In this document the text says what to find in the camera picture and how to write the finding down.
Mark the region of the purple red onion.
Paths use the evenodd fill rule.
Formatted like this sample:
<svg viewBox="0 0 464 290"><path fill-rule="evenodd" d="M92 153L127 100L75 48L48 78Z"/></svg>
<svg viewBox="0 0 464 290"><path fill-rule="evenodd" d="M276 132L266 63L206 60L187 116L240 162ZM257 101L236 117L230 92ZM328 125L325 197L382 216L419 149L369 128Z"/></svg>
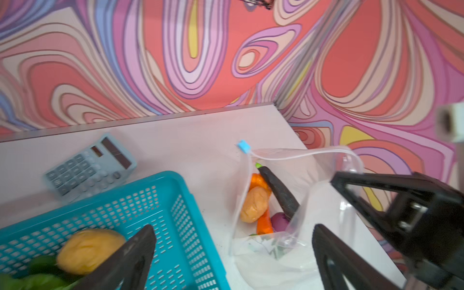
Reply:
<svg viewBox="0 0 464 290"><path fill-rule="evenodd" d="M274 232L284 232L290 221L287 219L284 212L276 213L271 217L271 225Z"/></svg>

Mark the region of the orange carrot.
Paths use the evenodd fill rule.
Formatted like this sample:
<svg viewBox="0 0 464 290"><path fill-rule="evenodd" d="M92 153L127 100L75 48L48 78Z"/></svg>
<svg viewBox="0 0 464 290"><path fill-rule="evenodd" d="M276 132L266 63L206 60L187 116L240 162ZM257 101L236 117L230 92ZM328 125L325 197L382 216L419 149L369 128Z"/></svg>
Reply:
<svg viewBox="0 0 464 290"><path fill-rule="evenodd" d="M264 214L257 220L256 234L272 234L274 233L273 225L271 222L271 217L269 215L269 209L267 209Z"/></svg>

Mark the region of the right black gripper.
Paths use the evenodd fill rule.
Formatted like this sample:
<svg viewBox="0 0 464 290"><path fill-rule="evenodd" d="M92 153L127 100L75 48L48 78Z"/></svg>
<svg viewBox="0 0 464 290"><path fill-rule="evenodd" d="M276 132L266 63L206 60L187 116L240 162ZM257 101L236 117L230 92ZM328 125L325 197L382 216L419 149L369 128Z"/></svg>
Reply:
<svg viewBox="0 0 464 290"><path fill-rule="evenodd" d="M398 252L415 278L437 290L464 287L464 195L424 174L337 172L332 187ZM379 211L354 189L395 192Z"/></svg>

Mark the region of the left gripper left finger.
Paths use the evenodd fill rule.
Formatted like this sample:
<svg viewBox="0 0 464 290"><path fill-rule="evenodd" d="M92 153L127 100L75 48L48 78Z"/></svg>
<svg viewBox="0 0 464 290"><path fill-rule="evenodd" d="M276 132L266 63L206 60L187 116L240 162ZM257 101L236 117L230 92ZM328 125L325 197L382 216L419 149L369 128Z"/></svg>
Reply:
<svg viewBox="0 0 464 290"><path fill-rule="evenodd" d="M82 278L75 290L145 289L157 238L151 225L145 225L109 259Z"/></svg>

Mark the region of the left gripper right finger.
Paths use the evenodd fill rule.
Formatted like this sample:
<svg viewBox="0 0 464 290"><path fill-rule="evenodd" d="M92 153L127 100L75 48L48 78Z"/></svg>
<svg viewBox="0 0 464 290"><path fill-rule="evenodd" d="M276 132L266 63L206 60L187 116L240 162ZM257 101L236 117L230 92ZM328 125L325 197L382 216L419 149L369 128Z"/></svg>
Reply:
<svg viewBox="0 0 464 290"><path fill-rule="evenodd" d="M314 227L312 247L326 290L347 290L348 282L356 290L398 289L323 224Z"/></svg>

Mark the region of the dark purple eggplant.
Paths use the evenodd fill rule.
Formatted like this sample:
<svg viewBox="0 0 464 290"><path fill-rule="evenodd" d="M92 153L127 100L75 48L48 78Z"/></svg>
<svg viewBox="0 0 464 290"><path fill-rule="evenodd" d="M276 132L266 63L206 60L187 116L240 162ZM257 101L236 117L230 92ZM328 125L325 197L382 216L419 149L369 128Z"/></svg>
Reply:
<svg viewBox="0 0 464 290"><path fill-rule="evenodd" d="M300 203L296 197L267 166L256 163L256 168L274 193L274 196L282 208L287 220L292 220L300 207Z"/></svg>

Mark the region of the wrinkled brown bread roll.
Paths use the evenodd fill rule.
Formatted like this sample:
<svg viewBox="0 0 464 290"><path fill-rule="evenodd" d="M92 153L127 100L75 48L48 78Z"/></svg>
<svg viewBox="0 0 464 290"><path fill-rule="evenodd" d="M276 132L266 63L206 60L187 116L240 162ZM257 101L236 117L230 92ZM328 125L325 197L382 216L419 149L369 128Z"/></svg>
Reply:
<svg viewBox="0 0 464 290"><path fill-rule="evenodd" d="M268 203L268 192L263 187L254 187L248 192L240 211L241 221L246 223L257 221L268 210Z"/></svg>

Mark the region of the small orange pumpkin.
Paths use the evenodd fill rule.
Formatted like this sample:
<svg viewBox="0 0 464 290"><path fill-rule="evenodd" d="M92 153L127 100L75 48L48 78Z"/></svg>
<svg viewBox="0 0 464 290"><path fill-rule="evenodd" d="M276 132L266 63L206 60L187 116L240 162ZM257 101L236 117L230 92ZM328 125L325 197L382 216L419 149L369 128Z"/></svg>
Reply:
<svg viewBox="0 0 464 290"><path fill-rule="evenodd" d="M272 194L271 188L266 183L261 174L252 174L251 176L250 187L248 191L254 189L255 187L262 187L267 192L268 196L271 196Z"/></svg>

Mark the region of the clear zip top bag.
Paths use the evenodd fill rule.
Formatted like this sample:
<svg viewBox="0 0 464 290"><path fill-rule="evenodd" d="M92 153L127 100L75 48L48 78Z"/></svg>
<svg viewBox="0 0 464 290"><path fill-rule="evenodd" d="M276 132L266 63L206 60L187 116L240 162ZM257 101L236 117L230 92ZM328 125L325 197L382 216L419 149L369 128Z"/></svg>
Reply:
<svg viewBox="0 0 464 290"><path fill-rule="evenodd" d="M361 158L345 146L321 149L252 149L238 143L240 165L234 180L236 208L229 254L242 278L254 290L291 290L315 281L318 267L312 247L315 225L323 224L345 243L355 237L356 211L331 186L341 172L359 174ZM240 211L248 194L256 163L267 166L300 203L284 232L257 235L257 221L242 222ZM283 212L274 193L269 215Z"/></svg>

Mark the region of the green lettuce leaf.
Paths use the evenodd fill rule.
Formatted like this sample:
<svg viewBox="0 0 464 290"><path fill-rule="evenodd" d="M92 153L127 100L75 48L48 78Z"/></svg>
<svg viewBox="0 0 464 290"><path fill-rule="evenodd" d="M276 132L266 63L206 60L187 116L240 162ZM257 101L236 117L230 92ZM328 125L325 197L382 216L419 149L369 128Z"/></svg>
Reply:
<svg viewBox="0 0 464 290"><path fill-rule="evenodd" d="M83 278L61 270L55 256L37 256L28 265L29 274L14 278L1 274L2 290L72 290Z"/></svg>

